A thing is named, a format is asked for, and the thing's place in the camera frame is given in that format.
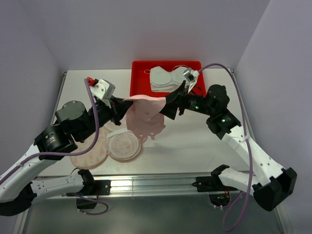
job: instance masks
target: purple hose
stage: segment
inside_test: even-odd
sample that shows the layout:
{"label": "purple hose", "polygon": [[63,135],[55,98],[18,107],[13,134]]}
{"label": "purple hose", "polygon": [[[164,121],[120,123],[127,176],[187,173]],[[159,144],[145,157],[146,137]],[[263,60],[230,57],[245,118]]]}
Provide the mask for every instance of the purple hose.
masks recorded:
{"label": "purple hose", "polygon": [[86,215],[102,215],[104,213],[106,213],[108,211],[108,205],[103,202],[103,201],[99,201],[99,200],[94,200],[94,199],[91,199],[91,198],[87,198],[87,197],[83,197],[83,196],[80,196],[78,194],[75,194],[75,193],[71,193],[72,195],[75,195],[81,199],[84,199],[84,200],[87,200],[87,201],[91,201],[91,202],[96,202],[96,203],[100,203],[100,204],[103,204],[104,206],[106,206],[106,209],[102,212],[99,212],[99,213],[90,213],[90,212],[86,212],[86,211],[83,211],[83,210],[79,210],[81,213],[84,213]]}
{"label": "purple hose", "polygon": [[[239,100],[239,105],[240,105],[240,109],[242,111],[242,120],[243,120],[243,129],[244,129],[244,136],[246,137],[247,136],[247,128],[246,128],[246,115],[245,115],[245,111],[244,111],[244,106],[243,106],[243,101],[242,101],[242,97],[240,95],[240,92],[239,92],[239,88],[238,88],[238,85],[236,84],[235,82],[235,79],[234,77],[232,76],[232,74],[230,73],[230,71],[222,64],[220,63],[211,63],[207,66],[204,66],[202,69],[200,69],[198,72],[201,73],[203,70],[205,70],[206,68],[208,67],[212,67],[212,66],[219,66],[219,67],[222,67],[223,69],[226,70],[226,72],[230,75],[233,83],[234,83],[234,86],[235,86],[235,89],[236,89],[236,92],[237,92],[237,95],[238,95],[238,100]],[[252,179],[253,179],[253,155],[252,155],[252,150],[251,150],[251,147],[250,147],[250,143],[249,143],[249,140],[246,139],[246,144],[247,144],[247,148],[248,148],[248,154],[249,154],[249,179],[248,179],[248,186],[247,186],[247,194],[246,194],[246,198],[245,198],[245,202],[244,202],[244,205],[243,205],[243,208],[242,208],[242,211],[237,219],[237,221],[235,222],[235,224],[230,227],[230,228],[226,228],[225,227],[225,221],[226,221],[226,218],[228,216],[228,214],[230,213],[233,205],[235,205],[235,203],[238,202],[238,200],[240,199],[240,197],[242,196],[242,193],[243,192],[240,192],[239,196],[236,198],[236,200],[229,206],[228,210],[226,211],[226,213],[224,214],[224,217],[223,217],[223,220],[222,220],[222,227],[223,227],[223,230],[226,231],[226,232],[231,232],[233,231],[238,225],[239,223],[241,222],[245,212],[246,212],[246,209],[247,209],[247,206],[248,206],[248,201],[249,201],[249,195],[250,195],[250,190],[251,190],[251,186],[252,186]]]}
{"label": "purple hose", "polygon": [[[91,101],[91,105],[92,105],[92,110],[94,113],[94,119],[95,119],[95,125],[96,125],[96,135],[94,137],[94,140],[92,142],[92,144],[85,149],[84,151],[78,152],[78,153],[56,153],[56,152],[41,152],[41,153],[36,153],[33,155],[30,155],[29,157],[27,157],[26,159],[24,159],[23,161],[21,161],[21,165],[24,165],[26,162],[28,162],[29,160],[39,157],[39,156],[79,156],[79,155],[83,155],[87,152],[89,152],[96,144],[97,140],[98,140],[98,135],[99,135],[99,122],[98,122],[98,113],[97,113],[97,107],[96,104],[94,102],[93,99],[93,95],[91,93],[90,87],[89,87],[89,81],[87,79],[84,79],[84,84],[86,85],[86,89],[88,92],[88,96],[89,99]],[[12,174],[14,174],[21,166],[16,166],[15,168],[13,168],[8,174],[6,174],[1,180],[0,180],[0,185],[7,180]]]}

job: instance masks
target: purple cable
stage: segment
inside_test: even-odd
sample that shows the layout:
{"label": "purple cable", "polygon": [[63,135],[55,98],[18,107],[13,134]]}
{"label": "purple cable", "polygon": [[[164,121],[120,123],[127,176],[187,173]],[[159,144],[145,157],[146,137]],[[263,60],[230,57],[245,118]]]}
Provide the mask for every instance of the purple cable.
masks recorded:
{"label": "purple cable", "polygon": [[[95,120],[95,125],[96,125],[96,135],[94,137],[94,140],[92,142],[92,144],[85,150],[78,152],[78,153],[56,153],[56,152],[41,152],[41,153],[36,153],[33,155],[30,155],[29,157],[27,157],[26,159],[24,159],[23,161],[20,162],[21,165],[24,165],[26,162],[28,162],[29,160],[39,157],[39,156],[79,156],[79,155],[83,155],[87,152],[89,152],[96,144],[97,140],[98,140],[98,135],[99,135],[99,121],[98,121],[98,113],[97,113],[97,107],[96,104],[94,102],[93,99],[93,95],[91,93],[90,87],[89,87],[89,81],[87,79],[84,79],[84,84],[86,85],[86,89],[88,92],[88,96],[89,99],[91,101],[91,105],[92,105],[92,110],[94,113],[94,120]],[[7,179],[9,178],[12,174],[14,174],[20,167],[22,166],[16,166],[15,168],[13,168],[8,174],[6,174],[1,180],[0,180],[0,185]]]}
{"label": "purple cable", "polygon": [[106,206],[106,209],[102,212],[99,212],[99,213],[90,213],[90,212],[86,212],[86,211],[83,211],[83,210],[79,210],[81,213],[84,213],[86,215],[102,215],[104,213],[106,213],[108,211],[108,205],[103,202],[103,201],[99,201],[99,200],[94,200],[94,199],[91,199],[91,198],[87,198],[87,197],[84,197],[84,196],[80,196],[78,194],[75,194],[75,193],[71,193],[72,195],[75,195],[81,199],[84,199],[84,200],[87,200],[87,201],[91,201],[91,202],[96,202],[96,203],[99,203],[99,204],[103,204],[104,206]]}
{"label": "purple cable", "polygon": [[[242,111],[242,120],[243,120],[243,129],[244,129],[244,136],[246,137],[247,136],[247,128],[246,128],[246,115],[245,115],[245,111],[244,111],[244,106],[243,106],[243,101],[242,101],[242,97],[240,95],[240,92],[239,92],[239,88],[238,88],[238,85],[236,84],[235,82],[235,79],[234,77],[232,76],[232,74],[230,73],[230,71],[222,64],[220,63],[211,63],[207,66],[204,66],[202,69],[200,69],[198,72],[201,73],[203,70],[205,70],[206,68],[208,67],[212,67],[212,66],[219,66],[219,67],[222,67],[223,69],[226,70],[226,72],[230,75],[233,83],[234,83],[234,86],[235,86],[235,89],[236,89],[236,92],[237,92],[237,95],[238,95],[238,100],[239,100],[239,105],[240,105],[240,109]],[[226,228],[225,227],[225,221],[226,221],[226,218],[228,216],[228,214],[230,213],[233,205],[235,205],[238,200],[240,199],[240,197],[242,196],[242,193],[243,192],[240,192],[239,196],[236,198],[236,200],[228,207],[228,210],[226,211],[226,213],[224,214],[224,217],[223,217],[223,220],[222,220],[222,227],[223,227],[223,230],[226,231],[226,232],[231,232],[233,231],[238,225],[239,223],[241,222],[245,212],[246,212],[246,209],[247,209],[247,206],[248,206],[248,201],[249,201],[249,195],[250,195],[250,190],[251,190],[251,186],[252,186],[252,180],[253,180],[253,155],[252,155],[252,150],[251,150],[251,147],[250,147],[250,143],[249,143],[249,140],[246,139],[246,144],[247,144],[247,148],[248,148],[248,154],[249,154],[249,179],[248,179],[248,186],[247,186],[247,192],[246,192],[246,198],[245,198],[245,202],[244,202],[244,205],[243,205],[243,208],[242,208],[242,211],[237,219],[237,221],[235,222],[235,224],[230,227],[230,228]]]}

